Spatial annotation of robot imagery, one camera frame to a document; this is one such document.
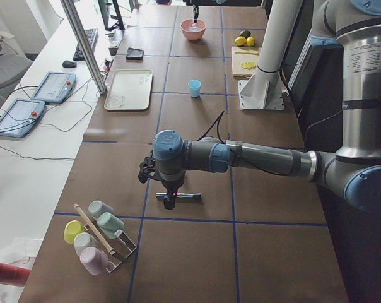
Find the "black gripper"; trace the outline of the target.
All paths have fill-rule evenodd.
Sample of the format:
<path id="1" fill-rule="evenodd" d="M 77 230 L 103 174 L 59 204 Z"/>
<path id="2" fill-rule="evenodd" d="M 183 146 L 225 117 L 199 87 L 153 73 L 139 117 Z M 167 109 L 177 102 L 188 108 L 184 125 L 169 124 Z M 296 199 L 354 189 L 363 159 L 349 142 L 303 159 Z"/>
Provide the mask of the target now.
<path id="1" fill-rule="evenodd" d="M 199 0 L 192 0 L 191 5 L 193 5 L 193 24 L 196 24 L 199 17 Z"/>
<path id="2" fill-rule="evenodd" d="M 148 179 L 160 181 L 167 190 L 163 205 L 166 210 L 175 208 L 178 189 L 184 183 L 185 170 L 181 167 L 179 157 L 171 160 L 157 160 L 150 153 L 139 165 L 138 179 L 144 184 Z"/>

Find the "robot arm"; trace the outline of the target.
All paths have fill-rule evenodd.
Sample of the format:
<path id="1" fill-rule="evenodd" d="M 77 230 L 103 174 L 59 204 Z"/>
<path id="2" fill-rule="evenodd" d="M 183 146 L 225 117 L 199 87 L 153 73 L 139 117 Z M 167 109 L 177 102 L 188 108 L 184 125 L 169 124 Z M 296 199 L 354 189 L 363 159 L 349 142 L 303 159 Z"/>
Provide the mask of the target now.
<path id="1" fill-rule="evenodd" d="M 214 3 L 223 4 L 225 0 L 214 0 Z M 196 24 L 199 18 L 199 6 L 202 4 L 202 0 L 189 0 L 185 1 L 186 5 L 192 6 L 193 12 L 193 24 Z"/>
<path id="2" fill-rule="evenodd" d="M 335 153 L 300 152 L 159 132 L 139 166 L 140 182 L 160 181 L 173 209 L 188 170 L 247 167 L 300 176 L 363 211 L 381 211 L 381 1 L 316 1 L 313 45 L 343 48 L 343 143 Z"/>

